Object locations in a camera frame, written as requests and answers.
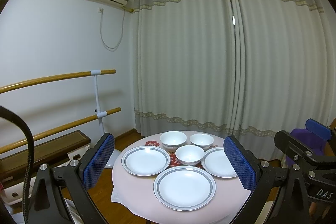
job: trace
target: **plate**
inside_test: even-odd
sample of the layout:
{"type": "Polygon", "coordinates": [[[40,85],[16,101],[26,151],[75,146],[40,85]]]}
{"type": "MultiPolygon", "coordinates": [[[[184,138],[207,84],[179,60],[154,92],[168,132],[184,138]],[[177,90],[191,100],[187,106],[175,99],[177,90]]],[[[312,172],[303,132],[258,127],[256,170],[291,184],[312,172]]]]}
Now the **plate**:
{"type": "Polygon", "coordinates": [[[201,160],[203,168],[220,178],[235,178],[237,174],[227,158],[223,147],[214,147],[205,152],[201,160]]]}
{"type": "Polygon", "coordinates": [[[168,168],[170,156],[156,146],[138,146],[123,155],[121,164],[132,175],[152,176],[168,168]]]}
{"type": "Polygon", "coordinates": [[[176,166],[163,171],[154,181],[154,194],[176,211],[197,210],[210,202],[216,191],[213,177],[195,166],[176,166]]]}

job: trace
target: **blue textured pad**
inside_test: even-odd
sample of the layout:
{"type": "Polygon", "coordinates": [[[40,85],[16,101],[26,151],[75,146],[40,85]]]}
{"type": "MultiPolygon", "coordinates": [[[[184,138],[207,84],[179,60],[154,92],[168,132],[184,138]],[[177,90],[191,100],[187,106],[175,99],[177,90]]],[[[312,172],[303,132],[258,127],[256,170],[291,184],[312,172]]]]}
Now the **blue textured pad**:
{"type": "Polygon", "coordinates": [[[331,139],[330,129],[313,119],[308,119],[306,121],[306,129],[311,133],[314,133],[315,135],[319,136],[324,141],[328,141],[331,139]]]}
{"type": "Polygon", "coordinates": [[[114,150],[114,137],[109,135],[83,172],[85,190],[93,188],[114,150]]]}
{"type": "Polygon", "coordinates": [[[255,172],[229,136],[224,139],[224,152],[243,187],[253,191],[257,185],[255,172]]]}

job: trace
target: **round table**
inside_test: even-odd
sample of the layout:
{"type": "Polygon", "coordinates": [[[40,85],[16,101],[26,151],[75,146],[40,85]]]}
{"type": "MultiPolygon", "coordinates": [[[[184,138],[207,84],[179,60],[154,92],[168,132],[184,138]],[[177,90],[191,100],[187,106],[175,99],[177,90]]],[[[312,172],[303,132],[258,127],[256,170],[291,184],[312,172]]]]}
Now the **round table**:
{"type": "MultiPolygon", "coordinates": [[[[188,137],[187,144],[191,144],[189,137],[192,134],[199,133],[195,131],[182,132],[188,137]]],[[[112,181],[122,203],[132,213],[159,224],[209,224],[222,220],[232,213],[236,214],[251,193],[243,188],[238,177],[221,179],[214,176],[216,193],[213,199],[200,209],[180,212],[164,206],[157,200],[153,191],[156,176],[134,176],[122,167],[123,154],[134,147],[145,145],[148,141],[156,141],[160,144],[159,147],[163,148],[160,142],[161,134],[152,135],[133,143],[116,159],[112,170],[112,181]]],[[[212,136],[214,138],[213,145],[223,146],[223,138],[212,136]]]]}

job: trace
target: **white bowl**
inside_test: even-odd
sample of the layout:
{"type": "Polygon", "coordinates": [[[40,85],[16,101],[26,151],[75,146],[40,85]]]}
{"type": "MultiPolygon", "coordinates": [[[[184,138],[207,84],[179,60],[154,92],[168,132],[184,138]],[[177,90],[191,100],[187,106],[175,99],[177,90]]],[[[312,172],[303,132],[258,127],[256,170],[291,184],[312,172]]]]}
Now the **white bowl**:
{"type": "Polygon", "coordinates": [[[204,150],[196,145],[184,145],[176,150],[175,155],[183,165],[196,165],[204,157],[204,150]]]}
{"type": "Polygon", "coordinates": [[[193,145],[197,145],[204,150],[207,150],[213,144],[213,138],[209,134],[197,133],[191,135],[189,139],[193,145]]]}
{"type": "Polygon", "coordinates": [[[187,140],[186,134],[180,131],[168,131],[160,136],[164,148],[175,151],[187,140]]]}

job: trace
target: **white cable hanging on wall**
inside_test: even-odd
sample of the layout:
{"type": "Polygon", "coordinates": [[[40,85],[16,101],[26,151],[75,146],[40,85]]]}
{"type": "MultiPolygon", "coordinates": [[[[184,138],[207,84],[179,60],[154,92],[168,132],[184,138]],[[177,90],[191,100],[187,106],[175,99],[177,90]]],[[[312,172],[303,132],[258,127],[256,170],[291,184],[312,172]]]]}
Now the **white cable hanging on wall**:
{"type": "Polygon", "coordinates": [[[100,28],[99,28],[99,31],[100,31],[100,39],[101,41],[103,42],[105,48],[111,52],[115,52],[117,50],[117,48],[119,47],[122,39],[123,39],[123,34],[124,34],[124,19],[125,19],[125,10],[124,10],[124,15],[123,15],[123,21],[122,21],[122,25],[121,25],[121,34],[120,34],[120,39],[119,39],[119,42],[117,43],[117,45],[115,47],[109,47],[106,45],[106,43],[104,42],[104,39],[103,39],[103,35],[101,34],[101,29],[102,29],[102,25],[103,25],[103,13],[104,13],[104,10],[103,9],[100,9],[99,11],[101,13],[101,16],[100,16],[100,28]]]}

